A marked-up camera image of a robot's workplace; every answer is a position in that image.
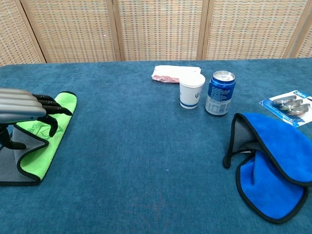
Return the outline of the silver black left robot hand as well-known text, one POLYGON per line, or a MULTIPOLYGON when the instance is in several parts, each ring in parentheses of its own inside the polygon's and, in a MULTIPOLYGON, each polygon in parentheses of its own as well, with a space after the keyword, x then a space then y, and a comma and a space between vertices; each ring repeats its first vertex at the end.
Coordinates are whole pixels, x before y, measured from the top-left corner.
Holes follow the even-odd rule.
POLYGON ((24 150, 25 144, 10 139, 7 127, 33 120, 50 125, 49 136, 53 137, 58 129, 58 121, 52 117, 53 114, 73 115, 48 95, 33 94, 22 89, 1 88, 0 144, 8 149, 24 150))

